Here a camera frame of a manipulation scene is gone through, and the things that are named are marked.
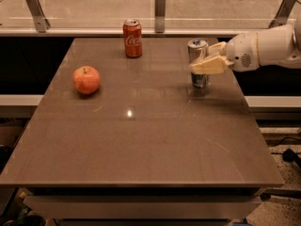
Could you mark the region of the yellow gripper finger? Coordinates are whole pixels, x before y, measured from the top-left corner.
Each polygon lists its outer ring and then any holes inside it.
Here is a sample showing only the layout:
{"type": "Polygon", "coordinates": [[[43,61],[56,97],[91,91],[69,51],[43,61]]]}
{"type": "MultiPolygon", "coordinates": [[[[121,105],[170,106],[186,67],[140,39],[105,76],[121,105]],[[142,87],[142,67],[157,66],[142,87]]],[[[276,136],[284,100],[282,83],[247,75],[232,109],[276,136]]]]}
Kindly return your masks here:
{"type": "Polygon", "coordinates": [[[189,65],[189,71],[193,74],[220,74],[233,65],[225,56],[213,56],[198,58],[189,65]]]}
{"type": "Polygon", "coordinates": [[[208,48],[209,56],[224,56],[226,54],[226,45],[224,41],[211,45],[208,48]]]}

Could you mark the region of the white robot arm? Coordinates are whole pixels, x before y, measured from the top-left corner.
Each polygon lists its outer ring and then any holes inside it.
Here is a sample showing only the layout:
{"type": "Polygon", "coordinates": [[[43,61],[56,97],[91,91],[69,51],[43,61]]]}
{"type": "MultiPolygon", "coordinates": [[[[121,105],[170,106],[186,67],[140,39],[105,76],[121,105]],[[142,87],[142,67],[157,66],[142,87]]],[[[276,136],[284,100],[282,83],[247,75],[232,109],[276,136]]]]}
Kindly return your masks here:
{"type": "Polygon", "coordinates": [[[194,60],[189,70],[192,74],[219,74],[226,69],[242,73],[269,65],[301,68],[301,16],[294,25],[239,34],[228,42],[216,43],[206,57],[194,60]]]}

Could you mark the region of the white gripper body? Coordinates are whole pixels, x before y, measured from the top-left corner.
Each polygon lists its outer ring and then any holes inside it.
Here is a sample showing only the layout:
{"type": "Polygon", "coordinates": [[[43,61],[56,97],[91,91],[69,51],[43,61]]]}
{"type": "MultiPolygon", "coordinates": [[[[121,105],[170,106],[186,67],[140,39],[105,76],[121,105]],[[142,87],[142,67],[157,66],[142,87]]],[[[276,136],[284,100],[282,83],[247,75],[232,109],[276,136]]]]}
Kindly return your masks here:
{"type": "Polygon", "coordinates": [[[232,38],[226,45],[226,57],[233,71],[242,73],[260,67],[258,33],[250,32],[232,38]]]}

